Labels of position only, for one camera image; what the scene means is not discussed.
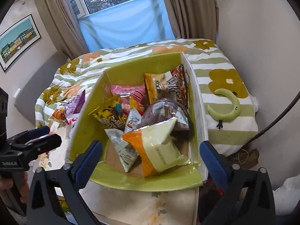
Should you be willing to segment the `orange white chip bag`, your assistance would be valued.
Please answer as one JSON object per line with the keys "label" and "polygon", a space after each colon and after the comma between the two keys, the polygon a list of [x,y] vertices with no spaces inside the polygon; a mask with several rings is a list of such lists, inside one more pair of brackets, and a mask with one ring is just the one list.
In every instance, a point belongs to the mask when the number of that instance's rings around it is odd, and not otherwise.
{"label": "orange white chip bag", "polygon": [[48,118],[49,121],[56,121],[59,122],[62,125],[67,124],[67,119],[66,119],[66,113],[65,113],[65,108],[60,107],[56,109],[50,118]]}

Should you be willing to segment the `red white cartoon bag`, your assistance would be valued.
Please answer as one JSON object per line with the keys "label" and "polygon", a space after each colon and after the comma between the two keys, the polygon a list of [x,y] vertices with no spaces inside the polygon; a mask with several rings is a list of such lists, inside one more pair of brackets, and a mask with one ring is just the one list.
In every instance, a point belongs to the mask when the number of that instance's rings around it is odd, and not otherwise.
{"label": "red white cartoon bag", "polygon": [[80,115],[79,113],[75,113],[66,116],[67,119],[66,139],[70,139],[72,137],[79,115]]}

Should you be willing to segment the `purple snack bag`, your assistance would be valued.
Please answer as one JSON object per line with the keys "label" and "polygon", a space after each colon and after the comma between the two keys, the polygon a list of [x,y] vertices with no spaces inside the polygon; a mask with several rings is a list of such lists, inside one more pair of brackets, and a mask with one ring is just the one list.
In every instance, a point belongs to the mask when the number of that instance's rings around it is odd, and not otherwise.
{"label": "purple snack bag", "polygon": [[84,90],[79,95],[75,96],[72,100],[70,100],[67,104],[65,104],[65,113],[66,115],[77,114],[80,113],[81,108],[86,99],[86,91]]}

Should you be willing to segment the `yellow gold snack bag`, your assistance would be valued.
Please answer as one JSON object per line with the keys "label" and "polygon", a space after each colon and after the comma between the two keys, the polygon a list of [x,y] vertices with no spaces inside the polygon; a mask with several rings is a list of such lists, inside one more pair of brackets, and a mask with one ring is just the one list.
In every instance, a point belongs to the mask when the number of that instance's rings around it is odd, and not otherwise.
{"label": "yellow gold snack bag", "polygon": [[122,101],[119,94],[101,103],[89,115],[93,116],[106,128],[125,129],[127,115],[123,113]]}

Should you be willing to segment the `white triangular snack bag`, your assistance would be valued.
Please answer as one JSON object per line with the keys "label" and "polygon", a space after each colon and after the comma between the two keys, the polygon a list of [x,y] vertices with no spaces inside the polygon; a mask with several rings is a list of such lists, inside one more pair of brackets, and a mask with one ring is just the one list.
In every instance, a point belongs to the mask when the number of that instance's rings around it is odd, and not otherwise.
{"label": "white triangular snack bag", "polygon": [[137,160],[138,153],[129,142],[123,140],[122,136],[125,133],[129,133],[137,129],[137,125],[140,123],[140,120],[140,113],[135,108],[132,108],[128,115],[124,131],[118,130],[116,128],[105,130],[105,133],[107,134],[109,140],[112,142],[126,173],[130,171],[130,168]]}

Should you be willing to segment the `pink marshmallow snack bag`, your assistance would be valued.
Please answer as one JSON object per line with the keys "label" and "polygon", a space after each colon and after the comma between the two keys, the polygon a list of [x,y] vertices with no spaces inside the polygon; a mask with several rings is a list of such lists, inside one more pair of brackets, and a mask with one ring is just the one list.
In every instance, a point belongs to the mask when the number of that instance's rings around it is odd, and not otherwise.
{"label": "pink marshmallow snack bag", "polygon": [[113,95],[120,96],[124,114],[128,115],[132,108],[135,108],[140,115],[144,114],[142,100],[146,93],[146,88],[143,84],[139,86],[112,85],[110,90]]}

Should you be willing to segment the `orange pale green bag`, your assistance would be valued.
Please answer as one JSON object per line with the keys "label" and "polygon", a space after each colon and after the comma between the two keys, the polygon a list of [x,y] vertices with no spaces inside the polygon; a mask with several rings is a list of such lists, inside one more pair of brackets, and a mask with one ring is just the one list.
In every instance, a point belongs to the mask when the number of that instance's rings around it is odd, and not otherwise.
{"label": "orange pale green bag", "polygon": [[190,159],[181,154],[170,136],[176,123],[177,118],[172,117],[122,135],[123,140],[130,143],[141,157],[144,177],[190,163]]}

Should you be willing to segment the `green cardboard box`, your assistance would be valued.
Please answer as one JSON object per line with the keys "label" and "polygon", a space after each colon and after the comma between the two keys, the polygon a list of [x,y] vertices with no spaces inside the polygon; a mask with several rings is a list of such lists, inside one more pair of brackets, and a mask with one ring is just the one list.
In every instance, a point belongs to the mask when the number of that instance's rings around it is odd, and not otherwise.
{"label": "green cardboard box", "polygon": [[184,53],[141,57],[103,71],[80,111],[66,159],[99,141],[91,181],[128,191],[202,185],[208,139],[196,75]]}

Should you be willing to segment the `dark purple bread pack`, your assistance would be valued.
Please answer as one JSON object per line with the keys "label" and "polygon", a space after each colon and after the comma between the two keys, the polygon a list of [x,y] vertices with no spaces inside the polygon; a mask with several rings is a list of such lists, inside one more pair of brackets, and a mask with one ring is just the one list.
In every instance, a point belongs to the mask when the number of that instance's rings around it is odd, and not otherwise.
{"label": "dark purple bread pack", "polygon": [[176,117],[177,122],[174,131],[189,130],[189,114],[186,108],[175,100],[163,98],[148,106],[141,117],[137,129],[145,126],[154,125]]}

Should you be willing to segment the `yellow brown snack bag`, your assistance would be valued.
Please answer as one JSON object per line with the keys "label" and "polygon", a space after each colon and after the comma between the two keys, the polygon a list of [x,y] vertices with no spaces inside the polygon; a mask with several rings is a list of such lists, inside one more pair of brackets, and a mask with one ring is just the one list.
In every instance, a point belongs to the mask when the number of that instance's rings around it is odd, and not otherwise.
{"label": "yellow brown snack bag", "polygon": [[153,104],[163,98],[175,100],[188,107],[187,86],[182,64],[161,74],[144,74],[144,83],[149,103]]}

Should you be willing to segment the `floral tablecloth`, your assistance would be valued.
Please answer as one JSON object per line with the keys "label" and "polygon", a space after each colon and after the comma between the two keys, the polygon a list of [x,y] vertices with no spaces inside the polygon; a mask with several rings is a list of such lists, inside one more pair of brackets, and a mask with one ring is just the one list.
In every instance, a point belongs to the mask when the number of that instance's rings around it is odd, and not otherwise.
{"label": "floral tablecloth", "polygon": [[140,160],[124,173],[109,141],[86,187],[80,194],[105,224],[195,224],[198,187],[192,166],[174,168],[158,176],[140,176]]}

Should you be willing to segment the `floral striped green quilt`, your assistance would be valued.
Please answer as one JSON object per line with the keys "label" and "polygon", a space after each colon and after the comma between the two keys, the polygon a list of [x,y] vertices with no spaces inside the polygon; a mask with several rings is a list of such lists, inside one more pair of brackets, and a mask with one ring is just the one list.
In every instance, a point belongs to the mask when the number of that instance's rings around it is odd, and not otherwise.
{"label": "floral striped green quilt", "polygon": [[100,49],[73,60],[64,60],[61,66],[55,66],[50,82],[45,82],[45,73],[40,74],[42,93],[34,107],[36,127],[49,125],[50,116],[61,103],[80,92],[89,94],[105,69],[123,66],[127,69],[124,73],[127,81],[145,83],[151,74],[165,72],[167,63],[175,61],[175,53],[183,53],[190,62],[206,107],[220,114],[232,110],[228,98],[215,94],[219,88],[230,90],[238,98],[239,116],[224,121],[222,128],[217,128],[217,121],[206,115],[211,144],[223,155],[235,153],[258,133],[255,102],[233,64],[214,41],[205,39],[172,39],[119,49]]}

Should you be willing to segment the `framed town picture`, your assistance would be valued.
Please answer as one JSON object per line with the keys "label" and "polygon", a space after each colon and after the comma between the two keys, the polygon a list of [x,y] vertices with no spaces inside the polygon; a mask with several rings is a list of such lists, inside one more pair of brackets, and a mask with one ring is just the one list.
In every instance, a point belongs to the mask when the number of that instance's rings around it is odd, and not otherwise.
{"label": "framed town picture", "polygon": [[41,38],[31,14],[22,18],[1,34],[1,68],[4,72],[31,45]]}

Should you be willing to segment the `blue window cloth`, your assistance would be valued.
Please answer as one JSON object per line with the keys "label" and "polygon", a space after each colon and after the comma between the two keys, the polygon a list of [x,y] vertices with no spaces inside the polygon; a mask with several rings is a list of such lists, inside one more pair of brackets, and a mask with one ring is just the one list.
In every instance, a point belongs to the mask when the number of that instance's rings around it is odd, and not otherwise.
{"label": "blue window cloth", "polygon": [[78,20],[91,52],[174,39],[164,0],[131,0]]}

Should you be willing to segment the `right beige curtain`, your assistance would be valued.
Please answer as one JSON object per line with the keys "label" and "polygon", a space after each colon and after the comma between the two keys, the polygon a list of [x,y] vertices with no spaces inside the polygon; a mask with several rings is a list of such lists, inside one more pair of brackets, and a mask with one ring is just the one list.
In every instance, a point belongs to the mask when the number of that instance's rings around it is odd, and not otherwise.
{"label": "right beige curtain", "polygon": [[175,38],[217,40],[216,0],[164,0]]}

